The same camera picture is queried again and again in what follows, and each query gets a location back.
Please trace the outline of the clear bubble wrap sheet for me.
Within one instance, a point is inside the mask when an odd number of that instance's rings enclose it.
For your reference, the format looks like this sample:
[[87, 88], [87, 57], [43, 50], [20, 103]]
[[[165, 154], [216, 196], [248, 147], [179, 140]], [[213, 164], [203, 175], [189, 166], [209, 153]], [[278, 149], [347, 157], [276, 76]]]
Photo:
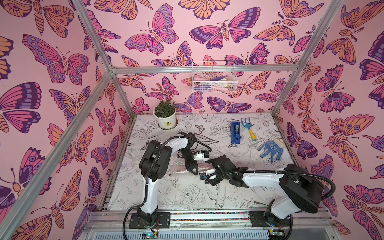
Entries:
[[168, 176], [175, 178], [180, 178], [184, 176], [199, 176], [200, 173], [208, 171], [212, 168], [212, 164], [203, 160], [198, 160], [196, 163], [187, 166], [172, 166], [169, 170]]

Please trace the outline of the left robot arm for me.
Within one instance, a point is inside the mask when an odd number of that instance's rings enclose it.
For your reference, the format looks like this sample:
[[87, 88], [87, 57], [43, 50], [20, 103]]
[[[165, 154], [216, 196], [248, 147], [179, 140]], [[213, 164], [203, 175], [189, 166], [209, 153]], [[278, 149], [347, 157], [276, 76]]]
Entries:
[[139, 205], [137, 214], [144, 225], [152, 226], [157, 220], [158, 211], [158, 182], [166, 175], [171, 157], [180, 153], [185, 166], [182, 171], [197, 175], [198, 160], [207, 160], [212, 148], [197, 140], [194, 134], [180, 133], [165, 142], [152, 140], [139, 164], [144, 178], [144, 198]]

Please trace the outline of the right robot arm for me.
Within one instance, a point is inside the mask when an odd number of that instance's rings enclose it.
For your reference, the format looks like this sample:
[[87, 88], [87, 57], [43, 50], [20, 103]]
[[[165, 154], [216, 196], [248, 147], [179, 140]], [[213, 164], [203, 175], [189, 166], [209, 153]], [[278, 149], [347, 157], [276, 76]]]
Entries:
[[309, 174], [295, 164], [281, 170], [251, 170], [236, 167], [225, 155], [207, 163], [212, 168], [199, 174], [206, 185], [215, 186], [227, 180], [238, 188], [267, 187], [283, 191], [283, 196], [269, 203], [264, 213], [266, 218], [282, 220], [298, 212], [315, 214], [320, 203], [336, 191], [332, 180]]

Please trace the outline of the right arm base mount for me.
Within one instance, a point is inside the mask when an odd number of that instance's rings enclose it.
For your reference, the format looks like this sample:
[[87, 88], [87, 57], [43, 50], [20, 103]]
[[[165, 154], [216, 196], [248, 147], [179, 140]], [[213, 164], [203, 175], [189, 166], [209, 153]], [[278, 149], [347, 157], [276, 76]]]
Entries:
[[291, 218], [289, 216], [279, 219], [269, 212], [250, 211], [248, 218], [251, 221], [252, 227], [282, 228], [291, 226]]

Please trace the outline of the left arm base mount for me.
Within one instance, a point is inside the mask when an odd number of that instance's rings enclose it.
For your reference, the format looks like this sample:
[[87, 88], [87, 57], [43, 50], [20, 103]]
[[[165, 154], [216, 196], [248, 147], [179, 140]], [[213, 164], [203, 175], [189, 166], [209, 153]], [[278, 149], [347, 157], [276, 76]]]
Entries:
[[160, 212], [148, 215], [140, 212], [133, 213], [129, 222], [129, 229], [145, 229], [159, 226], [160, 229], [168, 229], [171, 223], [170, 212]]

